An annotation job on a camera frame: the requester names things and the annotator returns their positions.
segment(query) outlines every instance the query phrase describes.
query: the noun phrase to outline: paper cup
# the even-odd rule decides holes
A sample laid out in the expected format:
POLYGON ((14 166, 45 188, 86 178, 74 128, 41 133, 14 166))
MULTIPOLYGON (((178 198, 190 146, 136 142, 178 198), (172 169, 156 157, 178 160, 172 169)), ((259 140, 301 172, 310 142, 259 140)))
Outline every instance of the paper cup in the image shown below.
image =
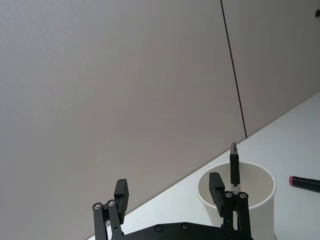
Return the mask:
MULTIPOLYGON (((241 191, 249 195, 251 236, 254 240, 274 240, 276 180, 268 170, 254 163, 240 162, 239 170, 241 191)), ((212 225, 220 227, 223 223, 223 218, 219 216, 209 191, 209 173, 214 172, 220 174, 225 190, 231 190, 230 163, 223 163, 214 166, 201 175, 196 184, 196 192, 206 209, 212 225)), ((236 212, 233 213, 233 227, 237 229, 236 212)))

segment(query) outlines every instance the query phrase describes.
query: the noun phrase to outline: table surface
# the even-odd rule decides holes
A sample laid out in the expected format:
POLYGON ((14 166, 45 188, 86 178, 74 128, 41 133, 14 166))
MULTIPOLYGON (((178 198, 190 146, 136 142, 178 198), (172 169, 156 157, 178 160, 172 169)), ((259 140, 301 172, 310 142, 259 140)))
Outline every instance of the table surface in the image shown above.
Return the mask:
MULTIPOLYGON (((320 179, 320 93, 242 141, 237 148, 240 161, 261 165, 275 177, 277 240, 318 239, 320 193, 289 186, 289 176, 320 179)), ((207 169, 228 161, 229 151, 130 212, 124 219, 122 231, 128 234, 175 222, 211 225, 198 199, 196 183, 207 169)))

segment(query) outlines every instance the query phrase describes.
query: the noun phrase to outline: black vertical line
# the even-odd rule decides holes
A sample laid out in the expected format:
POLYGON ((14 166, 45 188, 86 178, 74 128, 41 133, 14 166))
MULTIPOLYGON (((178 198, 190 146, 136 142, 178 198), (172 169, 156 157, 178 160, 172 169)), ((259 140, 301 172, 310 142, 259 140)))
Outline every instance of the black vertical line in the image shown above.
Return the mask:
POLYGON ((234 75, 234 80, 235 80, 235 85, 236 85, 236 91, 237 91, 237 93, 238 93, 238 99, 239 99, 241 116, 242 116, 242 122, 243 122, 243 128, 244 128, 244 134, 245 134, 245 138, 248 138, 247 129, 246 129, 246 124, 245 124, 245 118, 244 118, 244 112, 243 112, 243 110, 242 110, 242 104, 241 104, 241 99, 240 99, 239 87, 238 87, 238 82, 237 82, 237 76, 236 76, 236 70, 235 70, 235 64, 234 64, 234 58, 232 57, 232 51, 231 51, 231 45, 230 45, 230 40, 229 40, 229 33, 228 33, 228 28, 227 28, 227 22, 226 22, 224 5, 223 5, 223 3, 222 3, 222 0, 220 0, 220 2, 221 2, 221 9, 222 9, 222 15, 223 15, 223 21, 224 21, 226 38, 228 39, 228 45, 229 45, 231 62, 232 62, 232 68, 233 68, 233 75, 234 75))

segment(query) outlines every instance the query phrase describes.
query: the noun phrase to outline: black marker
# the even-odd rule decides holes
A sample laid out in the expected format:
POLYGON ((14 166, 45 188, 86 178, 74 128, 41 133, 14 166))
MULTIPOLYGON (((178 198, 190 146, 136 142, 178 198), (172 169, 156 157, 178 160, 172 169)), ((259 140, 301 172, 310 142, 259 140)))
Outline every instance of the black marker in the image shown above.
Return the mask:
POLYGON ((240 188, 240 172, 239 172, 239 155, 235 142, 232 142, 230 148, 230 175, 231 175, 231 192, 238 194, 240 188))
POLYGON ((290 176, 289 184, 294 187, 307 189, 310 191, 320 193, 320 180, 315 180, 311 178, 303 178, 298 176, 290 176))

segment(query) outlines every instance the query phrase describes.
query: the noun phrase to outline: cup rim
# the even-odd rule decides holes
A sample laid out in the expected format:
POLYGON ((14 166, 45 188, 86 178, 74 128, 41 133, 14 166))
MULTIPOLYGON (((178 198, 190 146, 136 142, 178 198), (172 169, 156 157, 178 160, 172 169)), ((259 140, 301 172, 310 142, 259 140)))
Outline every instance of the cup rim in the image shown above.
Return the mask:
MULTIPOLYGON (((272 178, 272 181, 273 181, 273 189, 272 189, 272 192, 270 193, 270 195, 269 195, 266 199, 264 199, 263 201, 259 202, 258 204, 253 205, 253 206, 250 206, 250 207, 249 207, 249 210, 252 210, 252 209, 258 208, 258 207, 260 207, 261 205, 263 205, 264 203, 268 202, 268 201, 275 195, 276 190, 277 190, 277 182, 276 182, 276 179, 274 178, 274 176, 273 176, 267 169, 265 169, 263 166, 260 166, 260 165, 258 165, 258 164, 255 164, 255 163, 253 163, 253 162, 248 162, 248 161, 241 161, 240 163, 241 163, 241 164, 254 165, 254 166, 256 166, 256 167, 259 167, 259 168, 263 169, 264 171, 266 171, 266 172, 270 175, 270 177, 272 178)), ((220 164, 218 164, 218 165, 215 165, 215 166, 211 167, 210 169, 208 169, 207 171, 205 171, 204 173, 201 174, 201 176, 199 177, 199 179, 198 179, 198 181, 197 181, 197 183, 196 183, 196 193, 197 193, 199 199, 201 200, 201 202, 202 202, 203 204, 211 207, 211 208, 214 208, 214 209, 217 209, 217 207, 216 207, 215 205, 212 205, 212 204, 208 203, 207 201, 205 201, 205 200, 202 198, 202 196, 200 195, 200 193, 199 193, 199 188, 198 188, 199 182, 200 182, 200 179, 201 179, 206 173, 208 173, 209 171, 211 171, 213 168, 216 168, 216 167, 221 166, 221 165, 226 165, 226 164, 230 164, 230 163, 229 163, 229 162, 224 162, 224 163, 220 163, 220 164)))

